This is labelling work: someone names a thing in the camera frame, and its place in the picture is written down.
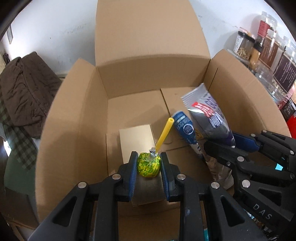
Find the cardboard box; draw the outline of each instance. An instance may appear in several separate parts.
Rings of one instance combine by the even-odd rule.
[[[95,57],[96,66],[77,60],[49,111],[36,164],[40,221],[78,182],[96,183],[117,171],[123,161],[119,129],[151,124],[157,141],[167,118],[185,110],[179,97],[201,82],[232,130],[290,135],[276,104],[243,64],[225,50],[210,59],[188,0],[99,0]],[[189,149],[172,131],[165,146],[169,161],[210,182]],[[118,214],[121,240],[178,236],[178,204],[119,203]]]

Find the blue label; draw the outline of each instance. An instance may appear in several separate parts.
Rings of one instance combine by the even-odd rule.
[[[188,144],[196,144],[195,132],[192,121],[184,114],[183,111],[176,112],[172,115],[174,118],[174,126],[179,134]]]

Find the dark label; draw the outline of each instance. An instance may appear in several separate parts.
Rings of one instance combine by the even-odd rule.
[[[278,51],[279,45],[274,40],[269,37],[266,37],[263,42],[263,50],[260,54],[259,59],[263,62],[268,68],[271,68],[274,58]]]
[[[290,117],[295,113],[296,106],[291,99],[285,104],[285,106],[281,109],[281,113],[285,118],[285,121],[288,121]]]
[[[274,78],[288,92],[296,80],[296,65],[285,54],[281,57],[274,72]]]

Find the plaid blanket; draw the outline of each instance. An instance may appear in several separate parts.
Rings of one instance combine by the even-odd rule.
[[[15,154],[23,169],[30,170],[36,163],[37,148],[25,129],[21,126],[13,126],[7,108],[2,98],[0,86],[0,122],[3,124],[7,142],[11,152]]]

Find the white wall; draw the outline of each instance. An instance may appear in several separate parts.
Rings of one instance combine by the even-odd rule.
[[[221,49],[233,49],[239,27],[257,36],[261,13],[278,21],[278,33],[294,41],[278,14],[264,0],[190,0],[202,26],[211,57]]]
[[[264,0],[190,0],[203,28],[210,54],[233,48],[239,27],[257,35],[262,11],[279,22],[279,34],[292,38]],[[95,64],[94,27],[97,0],[33,0],[13,21],[13,41],[2,42],[10,56],[36,51],[57,74],[67,73],[80,57]]]
[[[95,64],[97,0],[33,0],[12,22],[13,40],[3,37],[10,60],[36,51],[57,73],[78,58]]]

